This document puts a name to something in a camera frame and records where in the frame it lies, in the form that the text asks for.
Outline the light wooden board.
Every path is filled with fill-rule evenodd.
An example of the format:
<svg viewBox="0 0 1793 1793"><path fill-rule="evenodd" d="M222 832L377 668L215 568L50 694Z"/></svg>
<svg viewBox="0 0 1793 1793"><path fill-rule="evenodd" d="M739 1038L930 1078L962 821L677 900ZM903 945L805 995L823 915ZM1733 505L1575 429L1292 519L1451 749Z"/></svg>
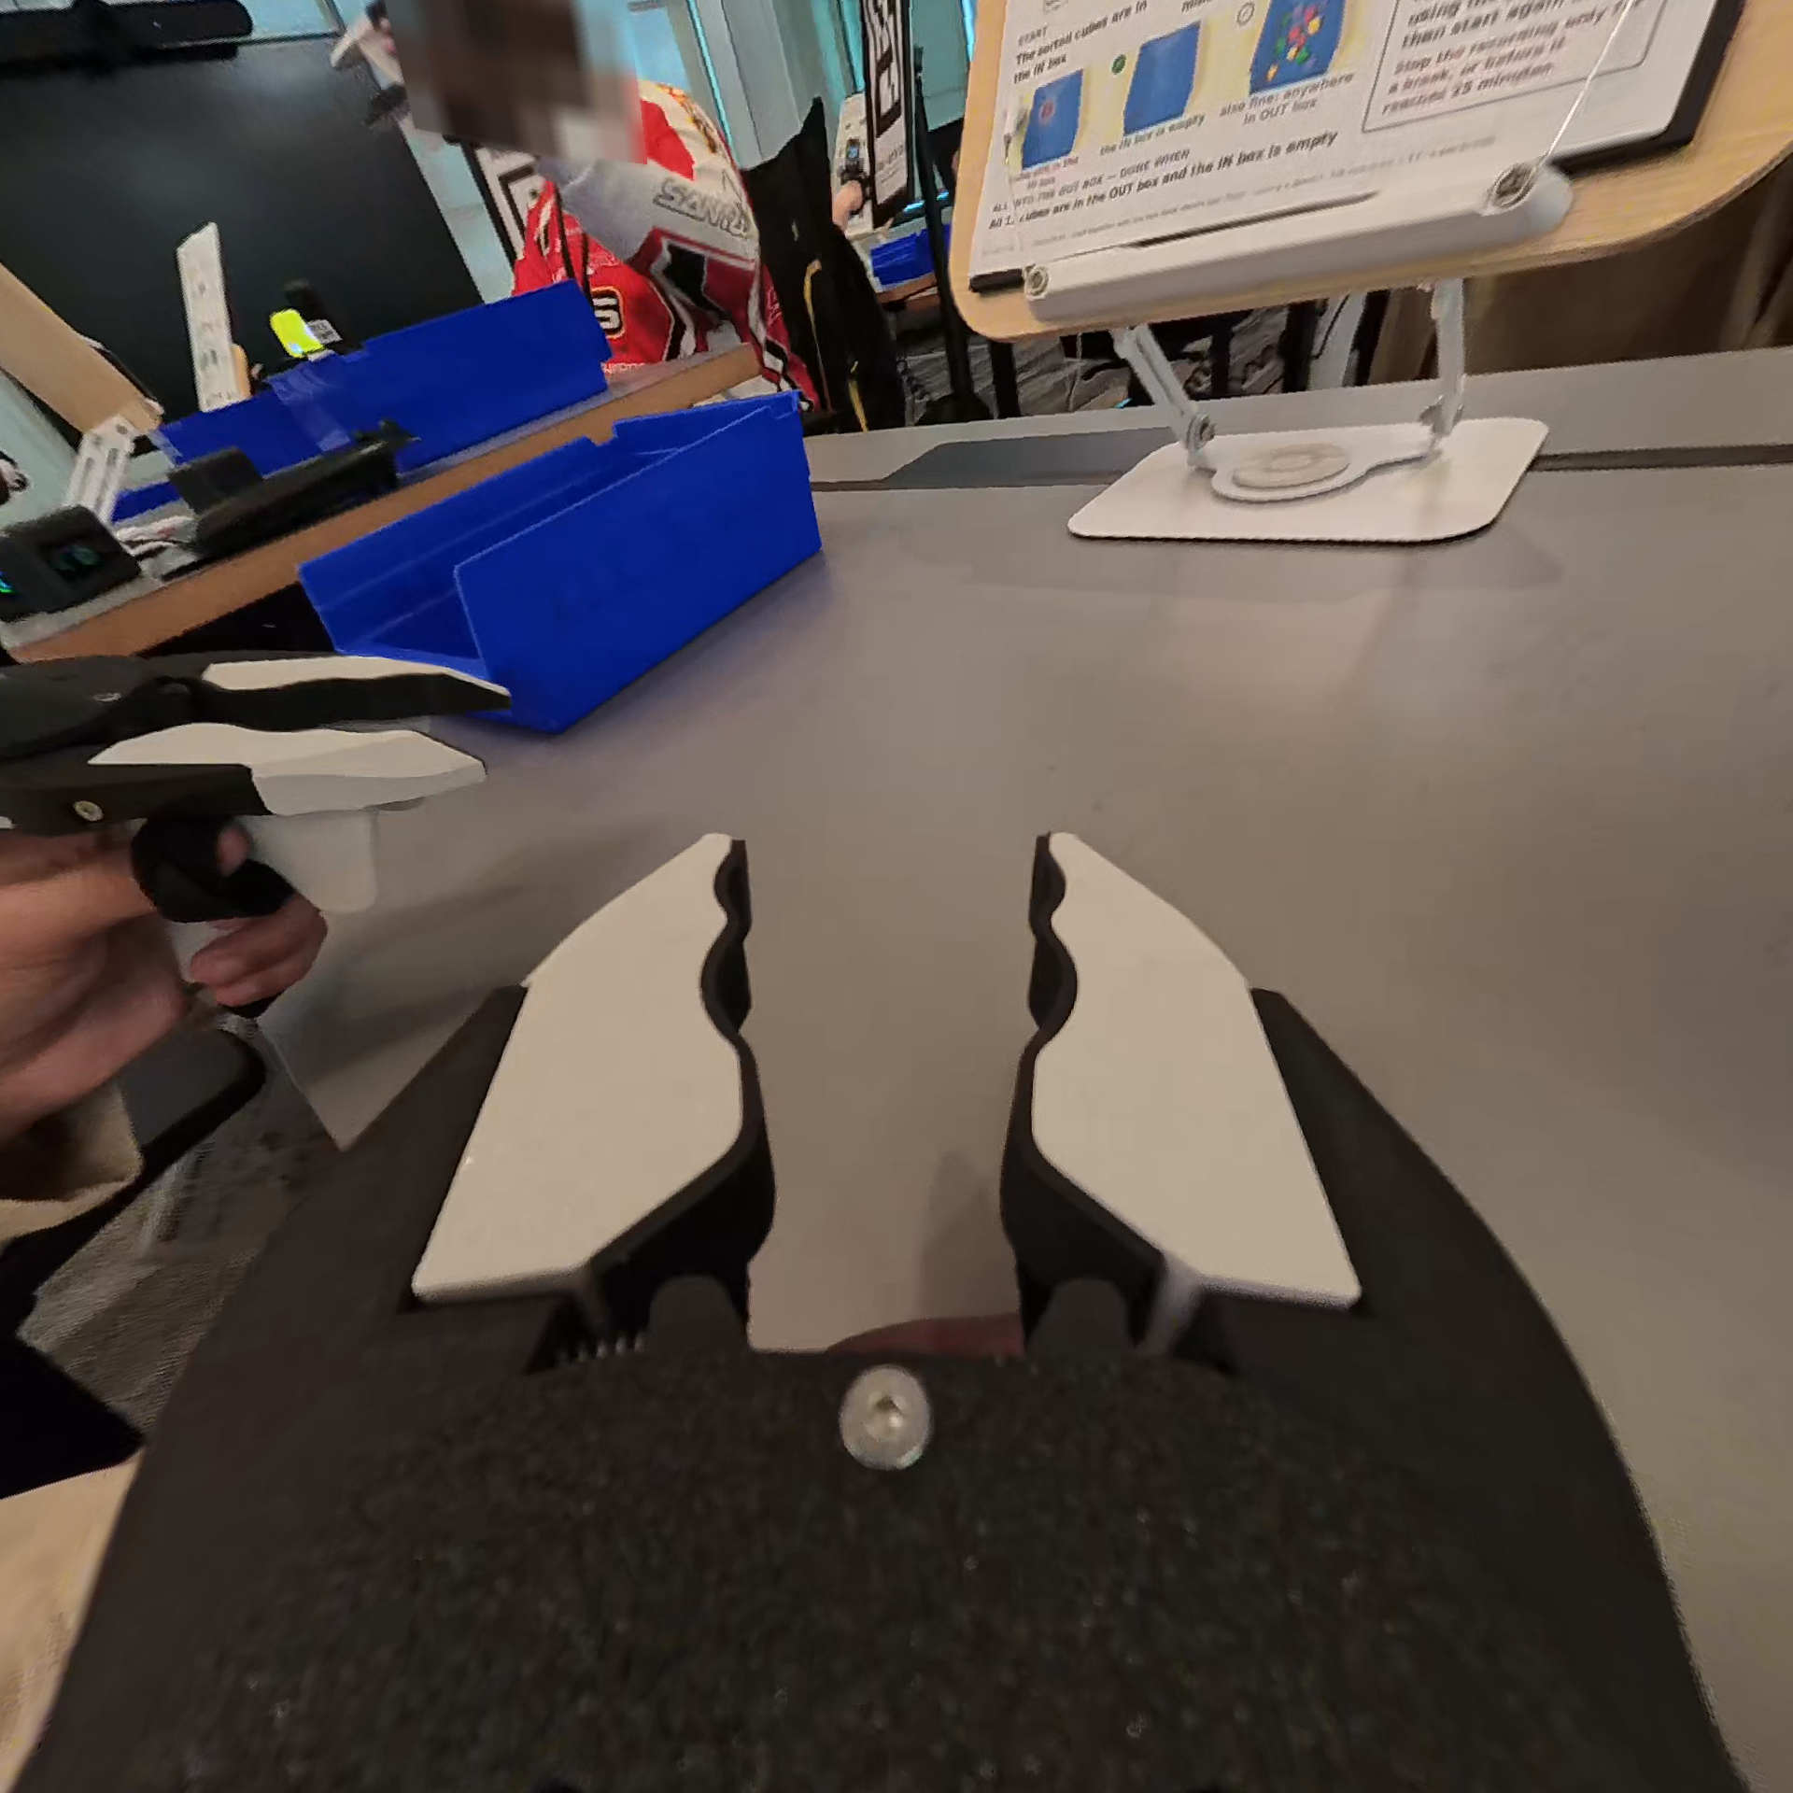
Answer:
<svg viewBox="0 0 1793 1793"><path fill-rule="evenodd" d="M1564 220L1526 242L1495 242L1453 255L1409 248L1403 258L1386 253L1379 265L1359 260L1355 267L1330 267L1330 248L1318 246L1282 277L1234 275L1232 284L1220 284L1212 270L1201 269L1198 277L1208 288L1147 300L1090 300L1081 310L1044 314L1020 284L977 290L977 231L957 220L949 262L951 295L982 337L1016 344L1084 328L1166 323L1202 310L1254 310L1451 277L1522 275L1646 248L1721 210L1789 161L1789 46L1789 4L1743 4L1691 142L1675 155L1569 174L1572 204Z"/></svg>

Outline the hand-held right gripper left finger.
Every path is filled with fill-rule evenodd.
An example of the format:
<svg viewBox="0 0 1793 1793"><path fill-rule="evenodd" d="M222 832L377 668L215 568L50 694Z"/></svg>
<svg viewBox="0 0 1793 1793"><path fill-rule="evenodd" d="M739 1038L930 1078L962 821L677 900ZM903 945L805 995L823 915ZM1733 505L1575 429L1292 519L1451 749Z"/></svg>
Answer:
<svg viewBox="0 0 1793 1793"><path fill-rule="evenodd" d="M525 977L420 1305L559 1295L603 1340L642 1338L668 1285L707 1279L748 1324L776 1216L751 929L748 844L703 835Z"/></svg>

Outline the white standing card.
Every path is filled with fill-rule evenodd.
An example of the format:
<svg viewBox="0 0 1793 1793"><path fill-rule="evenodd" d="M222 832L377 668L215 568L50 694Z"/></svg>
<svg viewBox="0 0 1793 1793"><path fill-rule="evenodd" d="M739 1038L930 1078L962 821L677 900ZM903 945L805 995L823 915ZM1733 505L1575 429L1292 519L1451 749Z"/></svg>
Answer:
<svg viewBox="0 0 1793 1793"><path fill-rule="evenodd" d="M182 284L196 409L218 414L253 396L253 371L246 351L236 344L215 221L179 246L175 269Z"/></svg>

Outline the black wall screen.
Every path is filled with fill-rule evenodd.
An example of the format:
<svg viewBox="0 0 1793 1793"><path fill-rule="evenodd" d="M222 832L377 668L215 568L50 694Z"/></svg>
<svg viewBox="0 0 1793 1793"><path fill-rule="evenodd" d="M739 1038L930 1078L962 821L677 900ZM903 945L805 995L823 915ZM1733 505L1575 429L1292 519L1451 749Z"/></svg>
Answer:
<svg viewBox="0 0 1793 1793"><path fill-rule="evenodd" d="M2 258L172 417L196 410L179 248L219 230L236 344L272 366L293 281L368 340L481 301L375 75L323 37L116 75L5 75Z"/></svg>

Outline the printed instruction sheet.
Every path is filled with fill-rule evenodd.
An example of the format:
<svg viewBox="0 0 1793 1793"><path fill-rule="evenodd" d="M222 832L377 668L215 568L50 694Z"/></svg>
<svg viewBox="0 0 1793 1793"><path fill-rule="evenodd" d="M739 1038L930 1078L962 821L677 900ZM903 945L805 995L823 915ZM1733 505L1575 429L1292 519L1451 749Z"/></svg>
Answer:
<svg viewBox="0 0 1793 1793"><path fill-rule="evenodd" d="M1575 165L1683 147L1743 4L1018 3L972 282L1330 209L1321 241L1564 216Z"/></svg>

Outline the person's left forearm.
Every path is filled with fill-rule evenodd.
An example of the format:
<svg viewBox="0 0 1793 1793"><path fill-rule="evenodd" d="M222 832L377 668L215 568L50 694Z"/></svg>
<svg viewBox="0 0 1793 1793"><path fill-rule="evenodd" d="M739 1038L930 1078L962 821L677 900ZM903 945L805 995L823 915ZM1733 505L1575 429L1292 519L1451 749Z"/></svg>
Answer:
<svg viewBox="0 0 1793 1793"><path fill-rule="evenodd" d="M2 1246L102 1210L142 1173L124 1098L107 1084L2 1146Z"/></svg>

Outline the black jacket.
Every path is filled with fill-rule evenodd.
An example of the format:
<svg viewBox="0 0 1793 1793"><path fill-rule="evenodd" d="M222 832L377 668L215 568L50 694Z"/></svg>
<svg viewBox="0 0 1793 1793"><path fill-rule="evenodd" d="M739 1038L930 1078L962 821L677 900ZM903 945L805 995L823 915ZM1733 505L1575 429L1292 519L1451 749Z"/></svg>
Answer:
<svg viewBox="0 0 1793 1793"><path fill-rule="evenodd" d="M902 429L902 364L886 310L857 248L833 220L831 141L812 101L800 130L745 170L762 262L795 357L816 386L810 434Z"/></svg>

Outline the black device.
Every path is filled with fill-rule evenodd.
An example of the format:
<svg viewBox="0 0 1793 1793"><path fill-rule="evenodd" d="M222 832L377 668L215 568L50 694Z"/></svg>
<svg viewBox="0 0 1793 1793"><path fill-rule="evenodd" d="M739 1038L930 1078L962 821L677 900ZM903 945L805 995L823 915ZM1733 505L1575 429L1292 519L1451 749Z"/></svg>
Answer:
<svg viewBox="0 0 1793 1793"><path fill-rule="evenodd" d="M418 437L393 421L349 445L272 477L244 450L215 450L174 471L188 517L128 537L84 505L2 533L2 619L61 617L145 575L172 553L179 570L251 552L397 489L397 460Z"/></svg>

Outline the black framed marker sign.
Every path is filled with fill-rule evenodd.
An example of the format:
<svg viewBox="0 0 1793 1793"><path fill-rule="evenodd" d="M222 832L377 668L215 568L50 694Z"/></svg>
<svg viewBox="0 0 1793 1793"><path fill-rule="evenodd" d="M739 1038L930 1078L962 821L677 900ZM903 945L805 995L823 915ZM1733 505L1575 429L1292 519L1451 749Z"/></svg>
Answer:
<svg viewBox="0 0 1793 1793"><path fill-rule="evenodd" d="M899 220L915 202L922 103L915 96L911 3L860 3L864 44L864 123L874 230Z"/></svg>

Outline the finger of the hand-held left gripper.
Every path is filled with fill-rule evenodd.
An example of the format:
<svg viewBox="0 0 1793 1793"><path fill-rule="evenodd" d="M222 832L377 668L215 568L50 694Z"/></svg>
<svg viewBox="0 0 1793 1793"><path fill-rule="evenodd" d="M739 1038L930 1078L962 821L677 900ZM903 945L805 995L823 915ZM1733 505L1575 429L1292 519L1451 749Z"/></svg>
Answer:
<svg viewBox="0 0 1793 1793"><path fill-rule="evenodd" d="M417 729L167 729L98 749L137 820L225 821L327 915L377 903L379 818L481 785L481 758Z"/></svg>
<svg viewBox="0 0 1793 1793"><path fill-rule="evenodd" d="M196 672L198 721L258 731L431 723L510 707L502 685L388 657L235 658Z"/></svg>

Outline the person's left hand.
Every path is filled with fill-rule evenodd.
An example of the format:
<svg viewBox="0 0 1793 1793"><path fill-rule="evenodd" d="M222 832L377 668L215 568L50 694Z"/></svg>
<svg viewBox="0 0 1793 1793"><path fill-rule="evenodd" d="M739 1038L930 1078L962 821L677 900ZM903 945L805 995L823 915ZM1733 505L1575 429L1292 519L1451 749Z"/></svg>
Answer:
<svg viewBox="0 0 1793 1793"><path fill-rule="evenodd" d="M5 834L2 1141L161 1044L194 992L232 1012L285 995L325 939L320 908L295 896L273 915L225 922L180 963L123 841Z"/></svg>

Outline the black video bar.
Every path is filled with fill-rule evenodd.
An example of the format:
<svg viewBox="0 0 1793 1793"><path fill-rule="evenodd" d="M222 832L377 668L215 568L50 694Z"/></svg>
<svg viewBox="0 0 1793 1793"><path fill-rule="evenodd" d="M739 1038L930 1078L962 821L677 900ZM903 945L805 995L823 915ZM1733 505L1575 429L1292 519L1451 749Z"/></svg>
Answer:
<svg viewBox="0 0 1793 1793"><path fill-rule="evenodd" d="M256 36L242 3L5 4L5 57L77 57L106 44L131 53L235 44Z"/></svg>

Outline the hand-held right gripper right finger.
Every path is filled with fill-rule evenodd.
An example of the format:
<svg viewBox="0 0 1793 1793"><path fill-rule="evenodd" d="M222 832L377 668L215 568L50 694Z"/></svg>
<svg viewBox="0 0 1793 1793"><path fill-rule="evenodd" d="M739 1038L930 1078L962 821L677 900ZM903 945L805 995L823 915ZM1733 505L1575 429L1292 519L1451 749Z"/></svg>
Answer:
<svg viewBox="0 0 1793 1793"><path fill-rule="evenodd" d="M1027 1353L1178 1353L1222 1301L1344 1317L1365 1286L1222 945L1074 834L1027 896L1032 1036L999 1161Z"/></svg>

